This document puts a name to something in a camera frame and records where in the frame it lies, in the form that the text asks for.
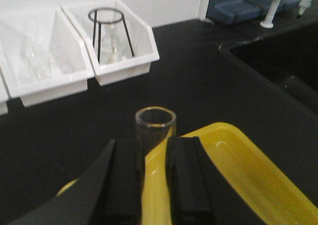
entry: clear glass tube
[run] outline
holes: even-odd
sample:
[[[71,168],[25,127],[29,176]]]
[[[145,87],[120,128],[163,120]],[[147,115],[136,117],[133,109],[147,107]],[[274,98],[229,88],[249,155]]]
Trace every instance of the clear glass tube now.
[[[162,107],[148,107],[136,113],[136,136],[145,158],[142,194],[142,224],[170,225],[170,201],[165,177],[168,139],[175,136],[176,115]]]
[[[163,107],[147,107],[136,113],[136,136],[146,156],[165,139],[175,135],[174,112]]]

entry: white tube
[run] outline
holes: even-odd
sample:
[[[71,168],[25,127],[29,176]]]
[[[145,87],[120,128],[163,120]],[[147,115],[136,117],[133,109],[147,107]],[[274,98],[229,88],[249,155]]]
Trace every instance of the white tube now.
[[[274,16],[275,16],[275,13],[277,11],[277,8],[279,6],[279,3],[280,3],[281,0],[273,0],[272,1],[272,4],[270,5],[270,8],[268,10],[268,13],[265,17],[265,19],[260,22],[260,25],[264,28],[273,28],[273,19],[274,19]]]
[[[312,4],[312,0],[301,0],[301,2],[299,3],[299,12],[298,15],[301,16],[302,14],[304,14],[305,10],[310,7],[310,5]]]

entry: black plastic piece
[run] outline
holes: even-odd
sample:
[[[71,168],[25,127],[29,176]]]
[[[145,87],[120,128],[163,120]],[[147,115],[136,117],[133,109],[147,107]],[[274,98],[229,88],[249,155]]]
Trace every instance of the black plastic piece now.
[[[138,143],[118,140],[113,157],[105,204],[105,221],[110,225],[137,225],[141,221],[141,183]]]
[[[78,181],[61,195],[9,225],[87,225],[107,183],[115,147],[111,141]]]
[[[170,138],[166,175],[174,225],[214,225],[211,201],[197,157],[198,138]]]

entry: glassware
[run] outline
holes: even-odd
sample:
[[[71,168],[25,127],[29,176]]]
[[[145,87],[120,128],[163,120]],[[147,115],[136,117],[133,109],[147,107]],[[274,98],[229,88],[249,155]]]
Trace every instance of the glassware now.
[[[33,41],[25,52],[25,63],[38,81],[52,77],[53,56],[45,50],[43,39],[34,19],[31,19]]]
[[[145,158],[142,224],[170,225],[170,201],[165,177],[168,139],[175,136],[176,115],[163,107],[147,107],[136,113],[136,134]]]
[[[101,39],[101,62],[111,64],[121,61],[125,55],[126,44],[115,32],[114,24],[104,25],[105,35]]]

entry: blue rack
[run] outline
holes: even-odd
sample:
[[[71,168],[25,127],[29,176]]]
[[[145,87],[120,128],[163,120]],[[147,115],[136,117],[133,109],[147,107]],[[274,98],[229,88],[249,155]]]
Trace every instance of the blue rack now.
[[[272,0],[210,0],[206,16],[225,24],[233,24],[265,16],[271,2]],[[299,2],[300,0],[282,0],[277,12],[291,10]]]

